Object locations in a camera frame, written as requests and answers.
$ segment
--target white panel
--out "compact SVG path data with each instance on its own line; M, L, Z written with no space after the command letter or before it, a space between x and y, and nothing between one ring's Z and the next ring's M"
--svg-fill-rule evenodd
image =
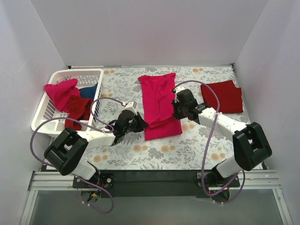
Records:
M235 62L267 0L32 0L67 65Z
M40 163L30 153L30 128L55 70L65 68L30 0L0 2L0 224L19 224L32 170ZM38 135L35 149L49 143Z
M300 2L268 1L236 61L252 121L267 135L294 224L300 224Z

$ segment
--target plastic basket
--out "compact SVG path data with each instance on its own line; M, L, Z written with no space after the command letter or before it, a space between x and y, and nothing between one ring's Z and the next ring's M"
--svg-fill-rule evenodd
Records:
M103 91L103 85L101 83L103 77L103 70L102 69L68 69L68 70L61 70L55 72L51 78L49 83L50 84L57 84L61 81L70 80L76 78L78 80L77 88L84 88L84 87L92 87L96 83L98 83L96 94L94 100L99 98ZM95 115L98 115L100 108L100 102L98 101L96 104L93 105L92 111ZM42 122L55 118L55 117L68 117L68 113L58 111L53 101L48 97L46 92L44 92L43 97L41 99L40 104L38 105L37 112L33 118L31 123L31 128L35 130ZM89 120L81 120L81 122L89 124L91 126L96 125L95 119L90 116ZM65 120L54 120L46 123L43 125L38 132L43 134L48 134L51 137L57 137L61 131L65 129ZM86 126L82 126L82 131L89 131L90 128Z

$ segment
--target floral tablecloth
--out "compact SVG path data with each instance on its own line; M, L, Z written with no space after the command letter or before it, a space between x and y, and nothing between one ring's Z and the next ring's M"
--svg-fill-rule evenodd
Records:
M104 69L103 97L112 97L122 101L135 100L137 111L143 117L142 90L138 77L142 75L164 75L176 73L175 83L186 80L199 80L215 83L236 78L231 67L128 67ZM197 83L184 85L191 89L198 102L203 102L200 86ZM109 122L117 119L122 106L109 100L102 100L99 118ZM229 117L248 122L247 113L229 114ZM130 133L122 143L112 146L86 150L83 158L99 169L117 170L191 170L201 169L203 152L210 129L189 121L181 120L183 134L179 136L145 141L144 132ZM206 158L205 169L211 169L217 163L233 155L233 144L214 132Z

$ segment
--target red cloth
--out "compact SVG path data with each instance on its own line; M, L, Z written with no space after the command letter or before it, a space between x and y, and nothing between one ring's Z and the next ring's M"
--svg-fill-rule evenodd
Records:
M220 112L242 113L243 100L242 89L237 88L233 81L209 83L208 86L214 90L220 101ZM205 85L201 85L201 92L205 103L217 109L217 101L213 93Z
M66 108L70 114L68 118L75 120L88 120L90 118L90 105L93 100L91 98L78 97L71 95ZM81 130L81 125L70 120L66 120L65 128L73 128L74 130Z
M171 92L175 87L175 76L175 73L170 73L164 76L139 77L145 121L149 124L145 129L146 141L182 134L180 120L174 118L171 104L175 98L175 94Z
M65 106L71 95L80 96L80 91L75 87L76 85L77 79L74 78L59 82L58 84L46 84L44 89L47 95L53 101L55 108L57 108L59 111L70 113Z

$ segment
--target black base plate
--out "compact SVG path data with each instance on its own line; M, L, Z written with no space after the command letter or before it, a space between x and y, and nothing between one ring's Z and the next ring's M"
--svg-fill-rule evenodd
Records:
M99 178L100 178L99 180L101 181L101 185L103 185L103 188L105 189L113 188L113 184L114 184L113 173L101 173ZM72 187L73 188L95 188L94 186L88 185L82 182L81 180L78 180L77 177L74 177Z
M205 186L206 186L207 188L222 187L222 186L225 185L225 184L226 184L233 176L234 176L234 175L232 175L232 176L230 176L230 177L227 177L227 178L224 180L223 184L219 184L219 186L218 186L218 185L215 185L215 184L213 184L213 185L205 184ZM199 186L200 188L202 188L202 183L201 183L201 181L199 182L199 179L201 179L201 173L200 173L200 172L197 173L197 179L198 179L198 186ZM234 180L231 182L230 186L233 187L233 188L239 187L239 186L240 186L239 178L236 177L236 179L234 179Z
M103 180L112 177L112 186L107 186L113 197L139 197L139 196L196 196L208 198L202 188L198 186L195 177L199 170L102 170ZM231 187L239 187L235 180ZM85 183L73 182L74 188L93 188ZM101 198L108 197L102 193Z

